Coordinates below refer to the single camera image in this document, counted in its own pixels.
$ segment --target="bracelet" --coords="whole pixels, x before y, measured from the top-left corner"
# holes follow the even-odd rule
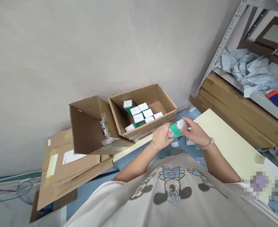
[[[209,144],[207,144],[207,145],[204,146],[204,147],[201,146],[201,148],[202,148],[202,150],[205,150],[205,149],[211,147],[214,143],[215,143],[215,140],[214,140],[213,138],[210,137],[210,142],[209,142]]]
[[[155,145],[154,145],[154,143],[151,141],[151,144],[158,150],[158,151],[161,151],[161,150],[159,150]]]

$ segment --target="woman's left hand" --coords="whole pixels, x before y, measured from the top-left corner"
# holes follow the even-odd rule
[[[160,126],[152,136],[152,142],[159,150],[167,147],[174,140],[167,137],[168,128],[170,125],[171,122],[165,123],[164,125]]]

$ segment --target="yellow table surface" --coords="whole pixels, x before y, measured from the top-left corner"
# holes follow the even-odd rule
[[[202,129],[215,140],[216,145],[224,158],[229,162],[237,174],[245,180],[250,180],[257,171],[265,171],[263,165],[255,162],[256,156],[261,156],[246,140],[237,134],[228,124],[226,124],[211,109],[208,109],[195,120]],[[114,155],[114,162],[124,157],[138,147],[151,141],[152,135],[149,135],[128,149]],[[274,187],[274,178],[266,172],[271,183],[263,193],[263,200],[268,203],[268,196],[271,194],[271,188]]]

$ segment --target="white t-shirt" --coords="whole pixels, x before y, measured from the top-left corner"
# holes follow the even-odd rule
[[[241,183],[225,184],[187,154],[169,156],[130,182],[102,184],[65,226],[278,226]]]

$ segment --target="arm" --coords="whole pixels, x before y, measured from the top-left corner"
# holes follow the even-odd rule
[[[159,149],[168,146],[174,139],[167,137],[168,128],[171,123],[165,123],[159,127],[152,136],[152,142]],[[122,169],[113,179],[113,181],[128,182],[142,175],[152,159],[159,151],[150,143],[134,160],[132,160],[124,169]]]
[[[203,131],[198,123],[193,122],[189,118],[183,117],[183,120],[185,120],[188,127],[191,127],[190,131],[181,131],[184,136],[201,146],[207,146],[210,143],[210,137]],[[208,172],[221,182],[235,183],[241,180],[239,175],[223,157],[216,144],[213,144],[209,148],[203,150],[203,154]]]

